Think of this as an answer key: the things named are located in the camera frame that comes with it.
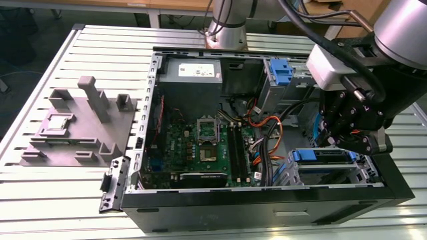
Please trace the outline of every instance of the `orange wire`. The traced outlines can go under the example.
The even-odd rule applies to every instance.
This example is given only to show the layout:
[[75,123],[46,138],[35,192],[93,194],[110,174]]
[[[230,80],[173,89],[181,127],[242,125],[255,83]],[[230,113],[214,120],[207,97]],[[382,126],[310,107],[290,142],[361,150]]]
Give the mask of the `orange wire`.
[[[259,123],[253,122],[253,120],[251,120],[251,112],[253,112],[253,110],[254,110],[254,108],[255,108],[255,105],[257,105],[257,99],[254,100],[254,106],[253,106],[253,108],[251,108],[251,109],[249,110],[249,112],[247,112],[249,124],[251,124],[253,127],[259,128],[259,127],[262,127],[266,123],[269,123],[269,121],[270,121],[271,119],[274,119],[274,120],[277,120],[277,122],[278,122],[277,124],[280,124],[280,128],[281,128],[281,135],[280,135],[278,142],[276,143],[274,148],[269,151],[269,154],[271,155],[271,154],[274,154],[274,153],[277,152],[277,150],[278,150],[278,148],[280,148],[280,145],[281,145],[282,136],[284,136],[284,125],[282,125],[281,118],[277,117],[277,116],[269,116],[269,117],[265,118],[265,120],[263,120],[262,122],[259,122]],[[271,156],[271,159],[284,159],[284,158],[280,157],[280,156]],[[262,157],[258,157],[258,158],[255,159],[255,161],[254,161],[254,164],[258,164],[261,161],[262,161]]]

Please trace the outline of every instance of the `black hose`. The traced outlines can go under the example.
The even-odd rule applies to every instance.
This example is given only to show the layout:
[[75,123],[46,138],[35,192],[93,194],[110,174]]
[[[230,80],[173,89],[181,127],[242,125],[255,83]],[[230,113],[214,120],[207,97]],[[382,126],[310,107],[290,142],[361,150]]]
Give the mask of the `black hose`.
[[333,43],[312,30],[286,0],[280,0],[280,3],[284,7],[288,17],[290,18],[296,26],[306,33],[308,37],[352,69],[354,69],[358,74],[365,77],[365,81],[373,89],[373,92],[368,94],[368,98],[377,104],[384,102],[386,99],[386,90],[380,79],[376,77],[370,69],[336,43]]
[[225,24],[221,26],[219,30],[217,31],[217,27],[219,26],[219,22],[221,22],[221,19],[222,19],[225,2],[226,2],[226,0],[222,1],[221,11],[219,11],[219,17],[218,17],[218,23],[217,23],[217,26],[215,26],[215,30],[214,30],[214,32],[211,32],[211,33],[209,34],[209,36],[217,35],[217,34],[223,30],[225,25],[226,25],[227,22],[229,22],[229,18],[230,18],[231,12],[233,12],[234,0],[230,0],[229,14],[227,14],[227,18],[226,18]]
[[333,25],[333,26],[362,27],[362,25],[358,22],[320,21],[320,20],[317,20],[317,19],[324,19],[324,18],[340,16],[340,15],[350,15],[350,12],[352,12],[350,10],[342,10],[342,11],[337,11],[337,12],[322,14],[322,15],[310,15],[306,4],[305,4],[305,0],[300,0],[300,5],[301,5],[304,13],[294,7],[294,5],[292,5],[296,12],[298,13],[300,16],[302,16],[304,18],[308,18],[316,24],[328,24],[328,25]]
[[259,146],[258,146],[258,152],[259,152],[261,165],[262,165],[262,171],[261,171],[261,186],[266,186],[267,161],[266,161],[265,153],[263,153],[263,143],[261,143]]

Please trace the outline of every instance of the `aluminum workbench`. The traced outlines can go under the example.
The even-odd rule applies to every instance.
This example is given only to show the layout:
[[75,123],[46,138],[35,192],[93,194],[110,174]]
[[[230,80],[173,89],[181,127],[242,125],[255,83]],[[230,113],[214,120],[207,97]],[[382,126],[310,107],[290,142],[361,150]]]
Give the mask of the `aluminum workbench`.
[[[254,51],[310,53],[305,37],[247,35]],[[107,97],[145,99],[153,47],[205,48],[193,30],[87,25],[74,29],[0,143],[0,239],[427,239],[427,118],[414,104],[388,130],[392,156],[416,199],[381,208],[341,225],[258,228],[146,235],[125,213],[99,214],[103,167],[21,166],[22,153],[39,130],[54,88],[74,95],[82,75],[95,76]],[[130,137],[130,146],[135,139]]]

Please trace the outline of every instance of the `blue tab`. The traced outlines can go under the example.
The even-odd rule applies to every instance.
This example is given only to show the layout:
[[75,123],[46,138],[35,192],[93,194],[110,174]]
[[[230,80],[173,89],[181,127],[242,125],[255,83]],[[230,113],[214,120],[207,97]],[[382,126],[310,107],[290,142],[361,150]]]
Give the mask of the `blue tab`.
[[284,58],[271,59],[270,70],[276,76],[276,84],[280,86],[288,86],[294,76],[294,69],[289,64],[289,61]]
[[354,151],[350,151],[350,152],[349,152],[349,155],[350,155],[352,160],[353,160],[353,161],[357,161],[357,159],[358,159],[358,154],[357,154]]
[[298,150],[298,153],[301,155],[301,160],[302,161],[316,161],[316,160],[318,160],[314,150],[302,149],[302,150]]
[[294,155],[294,160],[296,160],[296,162],[298,162],[300,160],[302,160],[301,155],[300,155],[300,153],[298,153],[297,151],[293,152],[293,155]]

